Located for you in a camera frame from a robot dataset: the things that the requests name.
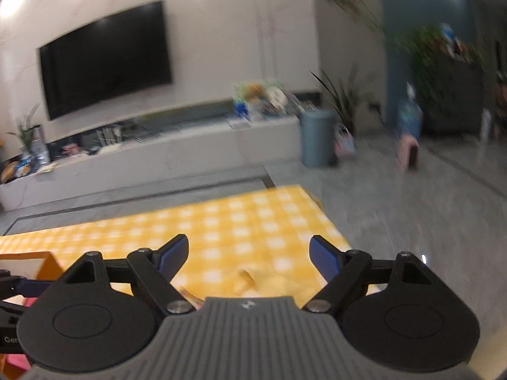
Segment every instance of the television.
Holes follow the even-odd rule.
[[[172,82],[163,2],[101,18],[39,48],[51,120]]]

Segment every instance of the yellow checkered tablecloth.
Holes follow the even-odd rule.
[[[189,258],[172,283],[199,298],[237,296],[235,276],[245,268],[272,269],[316,293],[325,281],[310,261],[310,238],[319,234],[350,249],[310,196],[287,186],[0,237],[0,253],[49,250],[66,269],[86,251],[124,258],[139,247],[159,248],[178,233],[189,239]],[[125,285],[115,288],[128,292]]]

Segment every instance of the white bottle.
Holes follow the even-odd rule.
[[[489,132],[491,130],[491,112],[483,108],[482,110],[482,123],[481,123],[481,141],[487,142],[489,139]]]
[[[47,166],[51,162],[48,148],[40,138],[32,141],[31,150],[41,166]]]
[[[247,102],[248,120],[261,121],[264,118],[262,114],[263,103],[259,98],[252,99]]]

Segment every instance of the logo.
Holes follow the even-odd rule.
[[[252,302],[252,300],[247,300],[247,301],[244,301],[243,303],[241,303],[241,306],[245,310],[250,310],[251,308],[255,307],[255,303]]]

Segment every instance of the pink bag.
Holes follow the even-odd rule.
[[[335,125],[335,154],[336,157],[348,157],[356,154],[354,137],[342,123]]]
[[[419,158],[419,143],[410,134],[402,134],[400,138],[400,145],[398,148],[398,162],[401,168],[416,169],[417,161]]]

